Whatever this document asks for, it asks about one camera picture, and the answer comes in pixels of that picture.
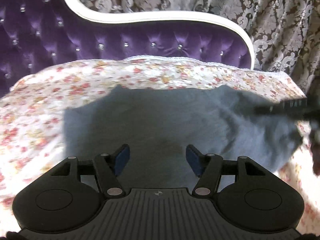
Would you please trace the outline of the floral bed sheet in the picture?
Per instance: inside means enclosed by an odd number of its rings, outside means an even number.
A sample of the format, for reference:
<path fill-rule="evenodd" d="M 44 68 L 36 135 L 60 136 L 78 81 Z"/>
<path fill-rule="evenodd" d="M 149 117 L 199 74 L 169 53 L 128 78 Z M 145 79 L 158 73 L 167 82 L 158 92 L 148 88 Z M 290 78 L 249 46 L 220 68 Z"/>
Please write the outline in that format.
<path fill-rule="evenodd" d="M 284 72 L 260 72 L 186 57 L 78 60 L 21 78 L 1 99 L 1 235 L 20 228 L 15 195 L 63 159 L 62 117 L 113 87 L 212 89 L 227 85 L 274 102 L 304 94 Z"/>

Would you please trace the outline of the grey argyle knit sweater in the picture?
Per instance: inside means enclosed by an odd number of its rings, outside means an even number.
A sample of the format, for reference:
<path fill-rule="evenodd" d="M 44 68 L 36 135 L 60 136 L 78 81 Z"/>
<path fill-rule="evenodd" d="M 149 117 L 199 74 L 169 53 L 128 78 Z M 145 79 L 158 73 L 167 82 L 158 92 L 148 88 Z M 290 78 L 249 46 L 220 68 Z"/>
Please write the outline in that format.
<path fill-rule="evenodd" d="M 275 172 L 289 161 L 302 137 L 293 120 L 254 113 L 255 107 L 270 104 L 257 94 L 228 86 L 117 86 L 103 98 L 65 110 L 65 154 L 87 160 L 128 144 L 131 158 L 119 176 L 126 190 L 192 189 L 197 178 L 185 158 L 188 145 L 227 160 L 246 155 Z"/>

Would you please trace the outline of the purple tufted headboard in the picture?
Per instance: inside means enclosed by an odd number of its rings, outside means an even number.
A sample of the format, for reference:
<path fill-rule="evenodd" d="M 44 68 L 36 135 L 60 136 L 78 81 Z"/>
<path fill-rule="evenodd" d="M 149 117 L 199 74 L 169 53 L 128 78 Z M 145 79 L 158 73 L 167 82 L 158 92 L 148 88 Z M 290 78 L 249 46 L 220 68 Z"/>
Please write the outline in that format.
<path fill-rule="evenodd" d="M 106 14 L 79 0 L 1 0 L 1 94 L 22 77 L 76 60 L 152 55 L 254 68 L 247 33 L 195 11 Z"/>

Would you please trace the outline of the grey damask curtain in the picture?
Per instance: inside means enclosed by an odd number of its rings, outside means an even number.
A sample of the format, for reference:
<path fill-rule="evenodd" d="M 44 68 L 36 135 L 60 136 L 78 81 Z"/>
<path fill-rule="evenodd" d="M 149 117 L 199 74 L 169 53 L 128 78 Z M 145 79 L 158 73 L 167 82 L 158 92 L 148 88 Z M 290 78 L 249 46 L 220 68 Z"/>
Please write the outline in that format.
<path fill-rule="evenodd" d="M 187 10 L 225 17 L 255 49 L 255 68 L 284 71 L 308 95 L 319 95 L 319 0 L 80 0 L 104 13 Z"/>

